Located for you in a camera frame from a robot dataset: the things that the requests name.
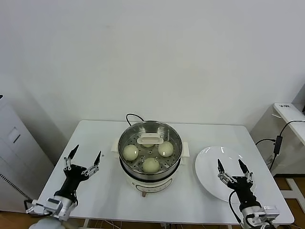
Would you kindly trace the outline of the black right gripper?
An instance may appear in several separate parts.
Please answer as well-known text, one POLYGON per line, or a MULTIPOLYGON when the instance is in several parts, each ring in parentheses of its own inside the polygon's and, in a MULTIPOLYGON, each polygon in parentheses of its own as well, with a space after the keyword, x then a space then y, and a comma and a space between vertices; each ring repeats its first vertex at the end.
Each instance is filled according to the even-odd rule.
POLYGON ((250 172, 246 164, 242 160, 238 160, 240 168, 244 174, 244 177, 235 177, 236 180, 233 182, 233 178, 227 174, 224 170, 224 167, 221 161, 218 159, 218 178, 237 194, 237 197, 240 202, 239 209, 243 210, 248 207, 259 206, 259 202, 256 200, 256 196, 251 191, 253 185, 253 172, 250 172))

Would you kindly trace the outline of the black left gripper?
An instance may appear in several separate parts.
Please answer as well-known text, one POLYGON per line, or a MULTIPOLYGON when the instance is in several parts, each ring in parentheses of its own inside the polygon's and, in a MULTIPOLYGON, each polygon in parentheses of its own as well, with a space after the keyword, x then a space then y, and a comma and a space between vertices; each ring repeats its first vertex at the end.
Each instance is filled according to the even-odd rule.
POLYGON ((91 177, 99 170, 99 163, 101 158, 101 151, 97 155, 93 165, 86 169, 85 167, 71 164, 71 160, 75 156, 79 145, 69 153, 67 157, 64 158, 64 174, 66 176, 65 181, 60 188, 56 191, 56 196, 64 198, 76 198, 76 190, 82 181, 86 180, 86 177, 91 177))

